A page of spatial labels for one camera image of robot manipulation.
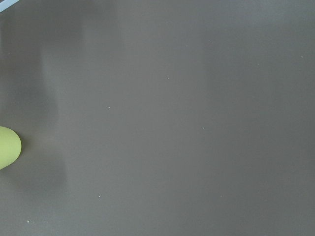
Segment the yellow plastic cup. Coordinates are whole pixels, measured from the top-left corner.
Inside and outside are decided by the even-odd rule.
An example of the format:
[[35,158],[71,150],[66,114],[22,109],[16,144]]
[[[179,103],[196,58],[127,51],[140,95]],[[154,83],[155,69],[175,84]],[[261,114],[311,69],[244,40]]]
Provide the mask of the yellow plastic cup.
[[7,127],[0,127],[0,169],[15,162],[22,150],[18,134]]

